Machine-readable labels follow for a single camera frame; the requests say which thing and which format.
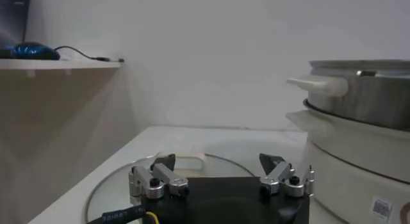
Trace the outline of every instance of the barcode sticker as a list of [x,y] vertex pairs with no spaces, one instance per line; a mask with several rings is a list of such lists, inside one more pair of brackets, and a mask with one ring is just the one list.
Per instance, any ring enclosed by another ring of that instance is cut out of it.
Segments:
[[393,205],[379,197],[373,197],[370,214],[387,222],[389,220]]

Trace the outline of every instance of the countertop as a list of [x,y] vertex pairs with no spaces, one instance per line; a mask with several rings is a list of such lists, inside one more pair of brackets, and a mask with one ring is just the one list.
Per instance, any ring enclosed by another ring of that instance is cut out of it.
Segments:
[[[29,224],[84,223],[85,203],[92,192],[112,171],[138,159],[158,152],[187,152],[192,150],[216,152],[219,156],[235,156],[233,147],[250,153],[272,151],[274,148],[291,163],[302,159],[306,134],[301,132],[272,132],[234,129],[198,129],[186,127],[150,127],[139,134],[102,165],[66,192],[55,203],[31,220]],[[311,203],[310,223],[344,223],[320,204]]]

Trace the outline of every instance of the white shelf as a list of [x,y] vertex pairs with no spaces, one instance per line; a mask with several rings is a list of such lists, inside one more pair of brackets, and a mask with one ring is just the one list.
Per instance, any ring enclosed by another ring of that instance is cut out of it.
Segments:
[[119,62],[88,60],[0,60],[0,70],[72,70],[82,68],[120,68]]

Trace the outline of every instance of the white pot handle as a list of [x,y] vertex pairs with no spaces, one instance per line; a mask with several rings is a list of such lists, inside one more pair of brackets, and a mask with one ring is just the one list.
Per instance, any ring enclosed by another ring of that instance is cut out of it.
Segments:
[[303,131],[314,136],[332,136],[335,128],[332,122],[312,114],[308,110],[287,113],[286,117]]
[[342,97],[349,90],[348,82],[342,77],[303,75],[296,78],[289,78],[287,83],[296,85],[311,93],[330,97]]

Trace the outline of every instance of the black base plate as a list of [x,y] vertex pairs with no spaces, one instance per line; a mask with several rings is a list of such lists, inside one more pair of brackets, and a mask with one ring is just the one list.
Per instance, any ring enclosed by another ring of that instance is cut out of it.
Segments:
[[[281,188],[277,195],[263,198],[259,177],[189,178],[186,199],[166,195],[160,200],[143,199],[148,211],[161,224],[307,224],[309,197],[292,198]],[[144,218],[144,224],[152,223]]]

